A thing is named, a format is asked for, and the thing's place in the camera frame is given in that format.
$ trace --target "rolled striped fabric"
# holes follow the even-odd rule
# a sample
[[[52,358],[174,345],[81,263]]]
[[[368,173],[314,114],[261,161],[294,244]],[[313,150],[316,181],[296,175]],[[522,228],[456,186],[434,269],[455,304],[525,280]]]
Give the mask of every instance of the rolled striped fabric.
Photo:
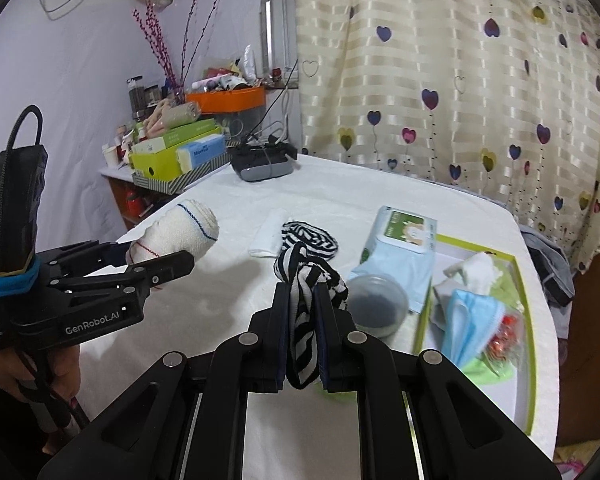
[[[331,306],[345,310],[349,289],[323,258],[310,256],[302,242],[283,250],[273,269],[280,280],[290,285],[286,378],[301,390],[319,375],[312,290],[316,283],[325,282]]]
[[[309,256],[331,260],[338,251],[338,243],[324,229],[306,222],[287,222],[282,226],[282,250],[303,242]]]

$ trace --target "curtain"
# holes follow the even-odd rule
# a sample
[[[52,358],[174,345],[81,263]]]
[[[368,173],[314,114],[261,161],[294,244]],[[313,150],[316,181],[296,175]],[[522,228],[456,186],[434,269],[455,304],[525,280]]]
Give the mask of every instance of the curtain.
[[[587,0],[296,0],[303,153],[507,205],[600,252],[600,17]]]

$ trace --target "orange basket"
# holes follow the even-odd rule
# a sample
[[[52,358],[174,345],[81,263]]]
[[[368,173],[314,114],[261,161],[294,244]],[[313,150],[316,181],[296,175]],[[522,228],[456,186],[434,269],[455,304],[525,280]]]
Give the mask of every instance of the orange basket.
[[[249,108],[264,106],[266,102],[264,86],[243,90],[225,90],[223,92],[199,92],[186,95],[187,103],[192,101],[200,105],[203,114],[230,114]]]

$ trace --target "silver screw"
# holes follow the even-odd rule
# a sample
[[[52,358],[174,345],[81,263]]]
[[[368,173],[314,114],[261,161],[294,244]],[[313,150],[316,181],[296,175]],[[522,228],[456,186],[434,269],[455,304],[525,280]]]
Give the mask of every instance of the silver screw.
[[[439,365],[442,362],[442,355],[435,350],[427,350],[422,356],[426,363],[430,365]]]
[[[360,345],[366,341],[366,334],[364,332],[354,330],[353,332],[349,332],[347,334],[347,339],[355,345]]]
[[[173,368],[174,366],[178,366],[182,362],[182,354],[178,352],[169,352],[162,358],[162,364]]]
[[[253,332],[245,332],[240,334],[238,341],[245,346],[255,345],[258,342],[258,335]]]

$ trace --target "human hand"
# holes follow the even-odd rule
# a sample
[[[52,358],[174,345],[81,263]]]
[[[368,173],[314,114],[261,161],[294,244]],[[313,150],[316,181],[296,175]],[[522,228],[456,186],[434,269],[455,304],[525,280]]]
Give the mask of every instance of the human hand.
[[[65,400],[76,396],[80,390],[80,346],[69,346],[51,350],[48,354],[49,365],[54,374],[50,385]],[[17,381],[31,381],[33,377],[13,348],[0,350],[0,389],[12,397],[27,402],[20,393]]]

